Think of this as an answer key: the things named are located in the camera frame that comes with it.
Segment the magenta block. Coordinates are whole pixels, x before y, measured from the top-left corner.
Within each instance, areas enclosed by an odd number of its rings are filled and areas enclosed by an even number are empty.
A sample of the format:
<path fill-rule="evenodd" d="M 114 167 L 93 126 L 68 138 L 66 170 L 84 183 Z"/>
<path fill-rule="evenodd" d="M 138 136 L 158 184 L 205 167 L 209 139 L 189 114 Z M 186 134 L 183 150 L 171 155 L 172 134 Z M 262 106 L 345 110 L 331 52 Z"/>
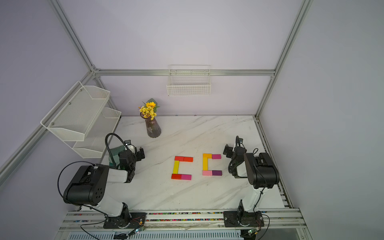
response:
<path fill-rule="evenodd" d="M 191 181 L 191 180 L 192 180 L 192 175 L 185 175 L 185 174 L 182 174 L 182 175 L 181 175 L 181 179 L 182 179 L 182 180 L 186 180 L 186 181 Z"/>
<path fill-rule="evenodd" d="M 219 155 L 219 154 L 212 154 L 212 159 L 213 160 L 220 160 L 221 158 L 222 158 L 222 156 Z"/>

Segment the purple block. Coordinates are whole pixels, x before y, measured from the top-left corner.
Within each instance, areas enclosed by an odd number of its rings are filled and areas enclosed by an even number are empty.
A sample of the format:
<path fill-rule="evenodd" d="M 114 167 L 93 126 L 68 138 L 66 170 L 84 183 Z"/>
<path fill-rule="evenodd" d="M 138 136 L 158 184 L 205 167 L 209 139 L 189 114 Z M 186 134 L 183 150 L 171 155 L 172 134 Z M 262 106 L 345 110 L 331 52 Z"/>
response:
<path fill-rule="evenodd" d="M 218 170 L 212 170 L 212 175 L 213 176 L 222 176 L 223 172 L 222 171 L 218 171 Z"/>

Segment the yellow block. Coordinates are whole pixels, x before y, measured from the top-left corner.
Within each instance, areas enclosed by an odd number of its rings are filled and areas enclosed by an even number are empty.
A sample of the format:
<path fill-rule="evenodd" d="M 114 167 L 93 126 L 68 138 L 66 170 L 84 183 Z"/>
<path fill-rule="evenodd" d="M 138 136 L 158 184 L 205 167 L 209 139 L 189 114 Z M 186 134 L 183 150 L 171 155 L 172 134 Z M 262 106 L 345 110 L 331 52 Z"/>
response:
<path fill-rule="evenodd" d="M 208 170 L 208 158 L 203 158 L 203 171 Z"/>
<path fill-rule="evenodd" d="M 176 175 L 178 174 L 179 165 L 180 165 L 179 161 L 174 161 L 173 174 L 176 174 Z"/>

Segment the pink block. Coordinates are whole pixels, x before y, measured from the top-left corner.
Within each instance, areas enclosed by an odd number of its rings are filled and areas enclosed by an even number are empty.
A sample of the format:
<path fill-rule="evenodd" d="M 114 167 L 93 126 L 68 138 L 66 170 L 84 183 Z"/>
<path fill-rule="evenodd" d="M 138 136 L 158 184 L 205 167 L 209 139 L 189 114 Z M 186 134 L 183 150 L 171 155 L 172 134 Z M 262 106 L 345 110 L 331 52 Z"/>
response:
<path fill-rule="evenodd" d="M 203 176 L 212 176 L 212 175 L 213 175 L 213 171 L 203 170 Z"/>

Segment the red block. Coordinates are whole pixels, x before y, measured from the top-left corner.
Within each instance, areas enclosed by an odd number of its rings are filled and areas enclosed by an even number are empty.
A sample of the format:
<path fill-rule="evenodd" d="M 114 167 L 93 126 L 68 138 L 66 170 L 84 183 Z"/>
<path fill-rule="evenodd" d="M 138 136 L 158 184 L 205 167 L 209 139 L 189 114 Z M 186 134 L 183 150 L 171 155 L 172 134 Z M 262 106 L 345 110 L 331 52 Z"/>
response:
<path fill-rule="evenodd" d="M 175 161 L 180 161 L 180 162 L 183 162 L 184 161 L 184 157 L 182 156 L 175 156 Z"/>
<path fill-rule="evenodd" d="M 184 157 L 184 162 L 192 163 L 194 161 L 193 157 Z"/>
<path fill-rule="evenodd" d="M 172 174 L 171 179 L 173 179 L 173 180 L 181 180 L 182 179 L 182 175 L 180 175 L 180 174 Z"/>

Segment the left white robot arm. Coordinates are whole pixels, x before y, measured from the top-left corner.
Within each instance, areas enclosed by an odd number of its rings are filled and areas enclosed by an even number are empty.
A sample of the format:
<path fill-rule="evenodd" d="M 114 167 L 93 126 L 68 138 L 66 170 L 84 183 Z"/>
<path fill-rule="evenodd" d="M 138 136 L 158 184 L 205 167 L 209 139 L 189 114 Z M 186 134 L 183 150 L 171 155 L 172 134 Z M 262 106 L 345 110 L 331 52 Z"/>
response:
<path fill-rule="evenodd" d="M 115 161 L 109 146 L 109 137 L 116 137 L 123 145 L 123 150 L 117 153 L 119 162 Z M 105 146 L 112 165 L 92 164 L 87 161 L 80 166 L 74 177 L 62 192 L 60 178 L 64 170 L 78 161 L 68 164 L 61 170 L 57 180 L 59 195 L 66 204 L 87 207 L 103 214 L 106 218 L 130 220 L 131 214 L 126 203 L 119 202 L 106 193 L 107 184 L 131 183 L 136 171 L 137 162 L 145 159 L 145 151 L 137 148 L 130 141 L 124 141 L 115 133 L 108 133 Z"/>

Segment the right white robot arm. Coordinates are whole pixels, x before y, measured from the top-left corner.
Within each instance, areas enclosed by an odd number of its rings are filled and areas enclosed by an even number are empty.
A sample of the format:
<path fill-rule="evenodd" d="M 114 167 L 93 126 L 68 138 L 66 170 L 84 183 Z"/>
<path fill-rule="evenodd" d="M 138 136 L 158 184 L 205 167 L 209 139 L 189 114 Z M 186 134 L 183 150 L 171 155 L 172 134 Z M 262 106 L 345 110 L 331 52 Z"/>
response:
<path fill-rule="evenodd" d="M 241 204 L 245 212 L 257 212 L 268 190 L 280 182 L 280 173 L 266 152 L 255 148 L 248 152 L 243 139 L 236 137 L 233 147 L 225 145 L 223 155 L 230 159 L 228 172 L 236 179 L 247 179 L 253 190 Z"/>

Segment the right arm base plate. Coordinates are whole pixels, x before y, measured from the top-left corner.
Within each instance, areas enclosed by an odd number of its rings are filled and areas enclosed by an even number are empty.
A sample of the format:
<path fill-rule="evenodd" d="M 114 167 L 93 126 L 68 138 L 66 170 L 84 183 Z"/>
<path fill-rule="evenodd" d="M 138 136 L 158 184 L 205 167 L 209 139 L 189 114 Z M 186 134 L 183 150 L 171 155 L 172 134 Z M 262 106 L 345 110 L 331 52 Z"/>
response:
<path fill-rule="evenodd" d="M 236 211 L 225 211 L 225 227 L 264 227 L 264 218 L 260 211 L 255 213 L 238 213 Z"/>

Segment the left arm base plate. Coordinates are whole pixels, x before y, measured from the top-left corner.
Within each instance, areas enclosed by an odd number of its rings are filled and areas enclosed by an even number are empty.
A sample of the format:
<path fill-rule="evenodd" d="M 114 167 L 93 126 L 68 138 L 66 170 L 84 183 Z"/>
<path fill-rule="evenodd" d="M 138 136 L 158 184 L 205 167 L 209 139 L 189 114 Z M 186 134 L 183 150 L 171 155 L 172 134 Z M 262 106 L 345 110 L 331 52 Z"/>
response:
<path fill-rule="evenodd" d="M 147 213 L 129 213 L 128 217 L 109 217 L 103 225 L 104 229 L 138 229 L 144 225 Z"/>

